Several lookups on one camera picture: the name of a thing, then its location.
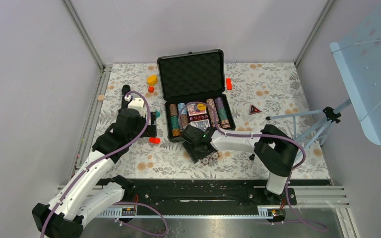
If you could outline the black poker chip case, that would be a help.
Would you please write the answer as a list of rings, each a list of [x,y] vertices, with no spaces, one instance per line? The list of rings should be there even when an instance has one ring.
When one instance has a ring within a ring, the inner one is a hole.
[[[224,52],[220,49],[189,52],[186,54],[163,56],[157,59],[167,117],[169,141],[181,142],[180,136],[173,135],[171,104],[206,102],[207,99],[222,98],[230,130],[235,130],[231,108],[225,92]]]

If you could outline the poker chip with die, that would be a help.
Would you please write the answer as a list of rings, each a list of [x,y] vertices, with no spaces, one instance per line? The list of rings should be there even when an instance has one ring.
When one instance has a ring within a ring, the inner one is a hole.
[[[212,153],[210,154],[210,158],[211,158],[212,160],[217,160],[217,159],[219,158],[219,153],[218,153],[218,152],[212,152]]]

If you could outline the red playing card deck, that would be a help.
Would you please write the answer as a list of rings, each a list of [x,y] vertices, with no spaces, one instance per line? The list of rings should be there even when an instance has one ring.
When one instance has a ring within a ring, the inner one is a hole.
[[[207,113],[206,110],[205,110],[205,111],[202,111],[202,112],[197,111],[197,113],[196,113],[195,115],[204,115],[204,114],[206,114],[206,113]]]

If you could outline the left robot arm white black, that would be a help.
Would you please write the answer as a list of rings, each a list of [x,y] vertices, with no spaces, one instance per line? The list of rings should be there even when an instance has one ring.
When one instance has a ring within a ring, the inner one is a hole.
[[[134,183],[123,176],[111,178],[102,191],[88,194],[145,134],[150,122],[150,110],[119,110],[116,122],[96,139],[82,167],[62,191],[47,204],[38,203],[33,208],[32,215],[42,238],[78,238],[85,226],[106,208],[136,198]]]

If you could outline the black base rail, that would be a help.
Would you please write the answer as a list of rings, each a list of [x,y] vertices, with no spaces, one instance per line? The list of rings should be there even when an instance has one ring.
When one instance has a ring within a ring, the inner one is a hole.
[[[135,198],[163,216],[256,215],[258,206],[297,204],[292,188],[268,194],[263,179],[130,179],[122,201]]]

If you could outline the red black triangle card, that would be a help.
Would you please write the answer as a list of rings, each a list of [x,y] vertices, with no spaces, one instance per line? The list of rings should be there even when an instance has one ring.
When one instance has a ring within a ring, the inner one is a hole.
[[[262,112],[262,110],[258,109],[255,105],[251,105],[250,106],[250,111],[249,111],[250,115],[258,114],[258,113],[261,113],[261,112]]]

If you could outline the red rectangular block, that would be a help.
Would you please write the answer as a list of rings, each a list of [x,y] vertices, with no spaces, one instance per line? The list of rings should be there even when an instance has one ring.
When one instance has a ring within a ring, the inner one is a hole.
[[[158,137],[150,137],[148,138],[148,141],[153,144],[159,144],[161,142],[161,138]]]

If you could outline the yellow cylinder block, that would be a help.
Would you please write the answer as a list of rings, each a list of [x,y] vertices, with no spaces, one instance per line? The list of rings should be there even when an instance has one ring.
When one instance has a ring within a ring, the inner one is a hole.
[[[151,75],[147,78],[147,85],[152,87],[154,85],[156,85],[158,82],[158,77],[157,75]]]

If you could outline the light blue tripod stand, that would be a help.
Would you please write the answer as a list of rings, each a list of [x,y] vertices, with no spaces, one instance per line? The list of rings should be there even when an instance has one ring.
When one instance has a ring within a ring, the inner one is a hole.
[[[319,145],[323,146],[326,141],[329,130],[333,125],[341,122],[341,112],[346,109],[348,106],[352,105],[351,100],[347,99],[342,104],[340,104],[335,109],[332,107],[325,107],[323,110],[314,110],[303,113],[291,113],[286,115],[279,116],[267,116],[266,120],[275,120],[275,119],[283,119],[283,118],[292,118],[293,119],[293,135],[294,140],[296,142],[302,142],[307,136],[312,134],[310,140],[304,145],[304,149],[307,150],[310,146],[316,141],[319,140]],[[311,116],[321,114],[323,117],[316,123],[314,123],[311,127],[305,130],[303,133],[297,135],[296,134],[296,118],[302,116]]]

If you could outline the red block beside case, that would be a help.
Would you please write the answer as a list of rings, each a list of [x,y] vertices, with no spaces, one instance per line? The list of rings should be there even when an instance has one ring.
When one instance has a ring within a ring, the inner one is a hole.
[[[233,84],[231,78],[226,78],[226,87],[228,91],[233,90]]]

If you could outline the floral table mat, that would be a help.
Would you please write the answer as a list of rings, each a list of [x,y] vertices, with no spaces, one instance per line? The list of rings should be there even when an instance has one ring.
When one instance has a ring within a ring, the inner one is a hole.
[[[105,100],[95,129],[100,136],[115,122],[121,106],[121,89],[127,84],[143,94],[152,111],[159,111],[157,136],[159,144],[147,138],[136,141],[129,151],[105,174],[129,179],[266,179],[268,171],[259,159],[251,161],[247,153],[221,151],[208,165],[194,163],[182,144],[168,139],[167,118],[160,84],[148,92],[147,78],[158,75],[154,63],[119,63],[113,66]],[[228,63],[225,76],[231,78],[233,90],[225,91],[237,131],[259,131],[267,116],[307,112],[305,97],[293,63]],[[250,115],[255,105],[261,113]]]

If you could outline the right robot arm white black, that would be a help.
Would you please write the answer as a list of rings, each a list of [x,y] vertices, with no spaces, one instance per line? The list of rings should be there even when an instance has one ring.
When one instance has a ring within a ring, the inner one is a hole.
[[[284,198],[284,188],[298,153],[306,156],[298,142],[271,124],[259,133],[214,127],[202,130],[188,125],[182,131],[181,138],[189,156],[195,161],[219,151],[240,151],[258,157],[269,171],[264,196],[271,204],[277,204]]]

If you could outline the blue playing card deck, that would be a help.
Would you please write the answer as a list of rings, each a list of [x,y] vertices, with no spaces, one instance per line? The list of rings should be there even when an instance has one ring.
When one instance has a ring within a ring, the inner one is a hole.
[[[208,119],[204,119],[199,121],[191,121],[190,125],[205,131],[208,127],[210,127],[210,122]]]

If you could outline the purple chip stack far right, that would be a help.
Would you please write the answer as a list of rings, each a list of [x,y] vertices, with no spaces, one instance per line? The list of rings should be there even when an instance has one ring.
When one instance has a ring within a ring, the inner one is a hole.
[[[215,100],[215,106],[220,120],[220,125],[223,129],[230,129],[231,125],[228,119],[227,112],[224,107],[224,103],[221,97],[217,97]]]

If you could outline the clear plastic disc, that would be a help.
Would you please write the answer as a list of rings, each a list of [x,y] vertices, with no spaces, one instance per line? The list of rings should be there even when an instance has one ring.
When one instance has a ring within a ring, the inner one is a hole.
[[[195,103],[187,105],[187,112],[190,115],[195,115],[197,113],[197,111],[194,110],[194,104]]]

